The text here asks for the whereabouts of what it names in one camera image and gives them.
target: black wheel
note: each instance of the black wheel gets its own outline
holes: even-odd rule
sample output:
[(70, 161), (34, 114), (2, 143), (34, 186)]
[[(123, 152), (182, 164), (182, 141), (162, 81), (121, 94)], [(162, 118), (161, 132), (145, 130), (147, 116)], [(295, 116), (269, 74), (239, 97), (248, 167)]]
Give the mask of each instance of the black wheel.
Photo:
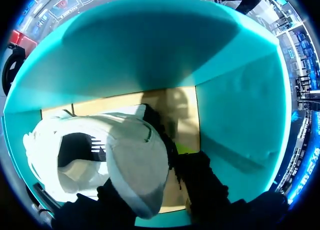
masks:
[(2, 88), (6, 96), (8, 96), (11, 84), (26, 59), (26, 52), (22, 47), (9, 43), (8, 48), (12, 49), (12, 54), (6, 60), (2, 72)]

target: red object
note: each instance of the red object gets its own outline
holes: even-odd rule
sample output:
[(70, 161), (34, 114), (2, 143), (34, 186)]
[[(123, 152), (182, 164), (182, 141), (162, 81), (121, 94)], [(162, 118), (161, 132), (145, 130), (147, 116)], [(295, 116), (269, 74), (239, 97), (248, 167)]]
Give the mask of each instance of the red object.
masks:
[(61, 0), (60, 2), (58, 2), (58, 4), (56, 6), (60, 9), (64, 9), (67, 6), (67, 1)]
[(13, 30), (11, 36), (10, 36), (10, 40), (9, 42), (13, 43), (13, 44), (18, 44), (19, 39), (20, 39), (20, 32)]
[(37, 42), (33, 41), (26, 35), (24, 35), (22, 32), (19, 32), (17, 30), (13, 30), (10, 42), (13, 44), (17, 44), (18, 46), (24, 48), (25, 50), (25, 57), (28, 57), (29, 54), (36, 48), (38, 45)]

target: white fabric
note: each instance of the white fabric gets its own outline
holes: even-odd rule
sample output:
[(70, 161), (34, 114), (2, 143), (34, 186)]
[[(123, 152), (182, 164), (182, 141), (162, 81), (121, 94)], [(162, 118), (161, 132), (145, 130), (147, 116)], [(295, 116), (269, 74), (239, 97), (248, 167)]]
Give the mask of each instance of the white fabric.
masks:
[[(106, 163), (76, 159), (58, 168), (62, 138), (83, 133), (105, 144)], [(63, 112), (25, 134), (28, 164), (58, 202), (74, 202), (77, 193), (97, 199), (97, 187), (110, 177), (119, 195), (141, 218), (162, 205), (169, 167), (166, 146), (147, 122), (125, 113), (71, 116)]]

